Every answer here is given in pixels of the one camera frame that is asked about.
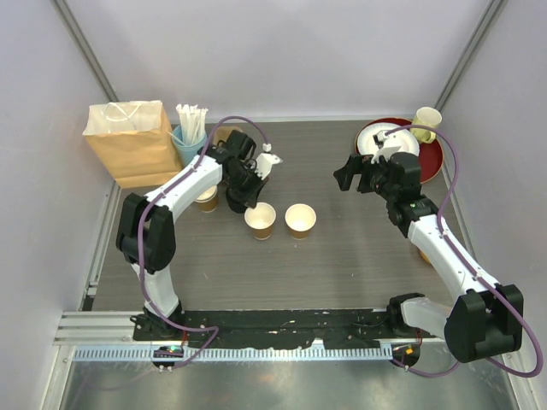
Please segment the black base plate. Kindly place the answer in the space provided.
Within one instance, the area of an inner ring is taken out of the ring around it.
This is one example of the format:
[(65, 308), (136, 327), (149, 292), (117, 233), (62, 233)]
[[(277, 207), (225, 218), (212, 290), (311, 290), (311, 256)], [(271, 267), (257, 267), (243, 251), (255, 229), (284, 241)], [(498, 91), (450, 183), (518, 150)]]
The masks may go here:
[(396, 327), (386, 312), (373, 309), (187, 311), (175, 319), (197, 332), (175, 329), (151, 313), (133, 315), (130, 320), (135, 341), (185, 341), (195, 349), (208, 340), (205, 329), (211, 326), (219, 328), (211, 349), (306, 349), (316, 339), (326, 349), (375, 348), (381, 339), (414, 342), (418, 336), (431, 336)]

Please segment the light blue straw holder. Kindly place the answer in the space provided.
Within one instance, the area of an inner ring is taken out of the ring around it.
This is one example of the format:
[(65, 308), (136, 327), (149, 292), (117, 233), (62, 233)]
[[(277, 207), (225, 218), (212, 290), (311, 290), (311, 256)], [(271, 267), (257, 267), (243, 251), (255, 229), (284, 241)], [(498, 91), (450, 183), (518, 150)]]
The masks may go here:
[(183, 167), (187, 167), (193, 158), (198, 154), (198, 151), (205, 145), (207, 134), (204, 133), (201, 139), (192, 145), (184, 145), (182, 141), (181, 126), (176, 126), (171, 133), (172, 143), (179, 154), (179, 158)]

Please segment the stack of paper cups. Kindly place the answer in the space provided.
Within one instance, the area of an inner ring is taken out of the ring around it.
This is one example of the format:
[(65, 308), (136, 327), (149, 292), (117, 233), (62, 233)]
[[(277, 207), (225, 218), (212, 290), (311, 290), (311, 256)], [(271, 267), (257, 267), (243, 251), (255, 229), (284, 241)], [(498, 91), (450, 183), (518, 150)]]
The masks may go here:
[(218, 186), (214, 185), (204, 191), (196, 200), (197, 207), (204, 213), (211, 213), (218, 206)]

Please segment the brown paper cup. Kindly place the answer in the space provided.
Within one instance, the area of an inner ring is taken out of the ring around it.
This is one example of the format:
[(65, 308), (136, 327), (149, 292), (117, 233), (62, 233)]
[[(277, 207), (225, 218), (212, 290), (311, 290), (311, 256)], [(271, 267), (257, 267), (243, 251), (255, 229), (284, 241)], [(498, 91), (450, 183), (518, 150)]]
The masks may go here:
[(309, 205), (296, 203), (285, 212), (285, 223), (289, 233), (296, 240), (306, 238), (317, 221), (316, 212)]
[(255, 239), (263, 241), (271, 237), (276, 221), (276, 211), (266, 202), (259, 202), (254, 208), (247, 208), (244, 221)]

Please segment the brown paper bag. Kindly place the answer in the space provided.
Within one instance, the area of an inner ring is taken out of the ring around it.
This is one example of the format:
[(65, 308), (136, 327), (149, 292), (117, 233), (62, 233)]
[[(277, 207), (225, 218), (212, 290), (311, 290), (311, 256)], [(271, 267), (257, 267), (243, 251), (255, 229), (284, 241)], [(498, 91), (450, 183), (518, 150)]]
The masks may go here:
[(108, 102), (91, 105), (83, 137), (122, 189), (158, 186), (178, 174), (175, 149), (163, 103)]

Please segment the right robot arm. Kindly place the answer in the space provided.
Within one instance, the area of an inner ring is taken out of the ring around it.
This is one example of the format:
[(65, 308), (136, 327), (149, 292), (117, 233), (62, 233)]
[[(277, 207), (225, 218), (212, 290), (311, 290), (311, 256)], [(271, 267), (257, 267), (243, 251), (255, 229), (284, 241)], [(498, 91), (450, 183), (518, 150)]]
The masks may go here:
[(333, 176), (342, 191), (359, 176), (358, 192), (385, 199), (391, 223), (430, 261), (454, 302), (446, 307), (421, 293), (392, 297), (385, 324), (393, 336), (421, 329), (443, 338), (461, 363), (521, 347), (522, 326), (515, 316), (523, 312), (523, 295), (513, 284), (499, 284), (457, 241), (435, 203), (421, 192), (416, 155), (398, 152), (375, 160), (352, 154)]

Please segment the orange bowl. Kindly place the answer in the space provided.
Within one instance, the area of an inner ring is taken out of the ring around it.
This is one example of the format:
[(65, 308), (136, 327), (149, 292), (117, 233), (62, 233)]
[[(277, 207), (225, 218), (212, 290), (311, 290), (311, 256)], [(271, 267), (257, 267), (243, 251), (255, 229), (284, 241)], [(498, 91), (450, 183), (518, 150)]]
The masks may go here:
[(426, 263), (428, 263), (428, 264), (431, 265), (431, 261), (430, 261), (429, 258), (426, 256), (426, 254), (425, 254), (423, 251), (421, 251), (420, 249), (419, 249), (419, 253), (420, 253), (420, 256), (421, 256), (422, 260), (424, 260)]

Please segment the red round tray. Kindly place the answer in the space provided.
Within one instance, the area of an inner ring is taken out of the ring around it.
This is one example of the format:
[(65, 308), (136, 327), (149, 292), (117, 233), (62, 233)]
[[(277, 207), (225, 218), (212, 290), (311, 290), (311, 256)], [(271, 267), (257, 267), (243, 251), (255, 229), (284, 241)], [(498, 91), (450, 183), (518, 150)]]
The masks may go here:
[[(397, 117), (386, 117), (373, 120), (366, 124), (356, 135), (355, 152), (361, 155), (368, 153), (368, 146), (374, 143), (372, 135), (374, 131), (379, 131), (377, 124), (390, 124), (389, 129), (406, 126), (411, 123), (410, 120)], [(425, 184), (432, 180), (441, 170), (444, 161), (444, 152), (438, 140), (432, 143), (421, 143), (419, 162), (421, 165), (421, 183)]]

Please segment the stack of black lids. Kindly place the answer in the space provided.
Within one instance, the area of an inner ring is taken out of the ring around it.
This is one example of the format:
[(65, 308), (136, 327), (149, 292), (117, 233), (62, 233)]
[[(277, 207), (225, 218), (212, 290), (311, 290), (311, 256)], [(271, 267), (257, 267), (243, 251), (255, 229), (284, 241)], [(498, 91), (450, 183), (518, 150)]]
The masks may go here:
[(229, 208), (236, 214), (243, 214), (247, 209), (247, 206), (234, 199), (229, 191), (226, 193), (226, 201)]

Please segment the pale yellow mug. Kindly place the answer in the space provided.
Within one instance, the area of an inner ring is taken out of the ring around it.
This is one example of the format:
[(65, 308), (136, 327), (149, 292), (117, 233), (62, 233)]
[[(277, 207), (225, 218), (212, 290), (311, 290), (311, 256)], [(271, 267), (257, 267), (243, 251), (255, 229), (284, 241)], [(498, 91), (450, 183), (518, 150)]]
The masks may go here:
[(428, 129), (416, 128), (416, 126), (427, 126), (436, 129), (442, 122), (442, 115), (435, 108), (421, 107), (416, 113), (412, 121), (414, 127), (411, 133), (415, 136), (420, 144), (431, 144), (436, 139), (436, 133)]

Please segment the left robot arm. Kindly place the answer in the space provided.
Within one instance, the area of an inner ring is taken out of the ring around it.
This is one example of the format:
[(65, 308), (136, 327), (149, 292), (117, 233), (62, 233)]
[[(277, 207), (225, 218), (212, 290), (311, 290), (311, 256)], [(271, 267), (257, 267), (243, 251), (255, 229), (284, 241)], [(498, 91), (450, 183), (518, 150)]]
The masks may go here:
[(280, 162), (269, 143), (260, 154), (255, 149), (252, 138), (233, 131), (225, 142), (201, 148), (167, 183), (143, 196), (132, 193), (125, 198), (115, 246), (146, 292), (144, 311), (132, 322), (148, 339), (174, 340), (184, 324), (169, 268), (176, 252), (176, 220), (220, 183), (227, 185), (226, 199), (234, 213), (255, 208), (273, 165)]

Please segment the white paper plate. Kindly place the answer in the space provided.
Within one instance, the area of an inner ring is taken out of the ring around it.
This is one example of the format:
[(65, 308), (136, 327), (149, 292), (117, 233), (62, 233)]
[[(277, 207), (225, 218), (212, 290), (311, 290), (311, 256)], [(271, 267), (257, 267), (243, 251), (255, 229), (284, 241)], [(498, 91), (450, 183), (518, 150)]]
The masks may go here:
[(388, 159), (397, 152), (407, 152), (418, 156), (420, 145), (407, 129), (388, 134), (389, 131), (398, 128), (391, 122), (378, 122), (365, 126), (356, 138), (356, 150), (360, 155), (381, 155)]

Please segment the aluminium frame rail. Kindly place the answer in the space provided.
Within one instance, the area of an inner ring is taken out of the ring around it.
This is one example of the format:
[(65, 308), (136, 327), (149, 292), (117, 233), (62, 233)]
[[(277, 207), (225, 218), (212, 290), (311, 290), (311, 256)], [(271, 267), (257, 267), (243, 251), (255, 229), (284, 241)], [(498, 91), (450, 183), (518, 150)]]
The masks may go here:
[(88, 361), (391, 360), (418, 356), (433, 336), (396, 327), (383, 310), (187, 311), (183, 330), (140, 312), (64, 313), (57, 345)]

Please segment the cardboard cup carrier stack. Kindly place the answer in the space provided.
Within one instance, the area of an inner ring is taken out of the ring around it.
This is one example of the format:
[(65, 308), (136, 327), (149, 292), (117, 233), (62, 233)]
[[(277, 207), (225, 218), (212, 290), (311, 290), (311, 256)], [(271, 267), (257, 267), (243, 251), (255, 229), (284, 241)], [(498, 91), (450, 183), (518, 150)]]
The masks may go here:
[(220, 126), (214, 133), (213, 144), (223, 144), (227, 141), (232, 132), (242, 132), (243, 130), (238, 126)]

